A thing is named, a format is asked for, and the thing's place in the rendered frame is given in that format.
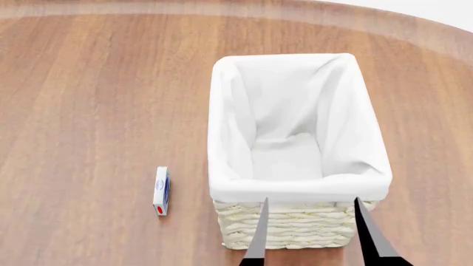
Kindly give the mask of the small white box blue print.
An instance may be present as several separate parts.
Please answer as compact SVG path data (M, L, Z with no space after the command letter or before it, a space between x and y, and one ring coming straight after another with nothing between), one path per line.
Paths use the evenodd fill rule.
M166 216L169 207L170 174L165 166L157 168L154 182L153 206L158 216Z

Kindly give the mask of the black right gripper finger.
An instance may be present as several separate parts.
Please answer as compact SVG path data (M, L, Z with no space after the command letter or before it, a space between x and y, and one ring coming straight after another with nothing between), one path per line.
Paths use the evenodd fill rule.
M364 266L414 266L389 243L359 197L354 201L354 208Z

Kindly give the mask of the white cloth basket liner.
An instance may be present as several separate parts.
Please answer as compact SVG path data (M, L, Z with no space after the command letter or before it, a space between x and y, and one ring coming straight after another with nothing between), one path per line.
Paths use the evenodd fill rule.
M353 55L241 55L215 63L208 115L214 201L380 201L391 182Z

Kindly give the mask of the cream woven wicker basket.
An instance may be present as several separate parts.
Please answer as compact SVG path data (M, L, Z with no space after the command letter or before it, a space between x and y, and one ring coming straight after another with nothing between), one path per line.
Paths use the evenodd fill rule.
M246 250L254 236L262 203L213 201L222 245ZM268 250L340 248L355 236L355 208L350 202L291 203L269 209Z

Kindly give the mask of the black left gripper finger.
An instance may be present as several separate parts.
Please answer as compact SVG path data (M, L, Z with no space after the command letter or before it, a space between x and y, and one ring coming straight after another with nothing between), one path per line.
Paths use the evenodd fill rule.
M253 239L239 266L265 266L268 217L269 204L268 199L265 199Z

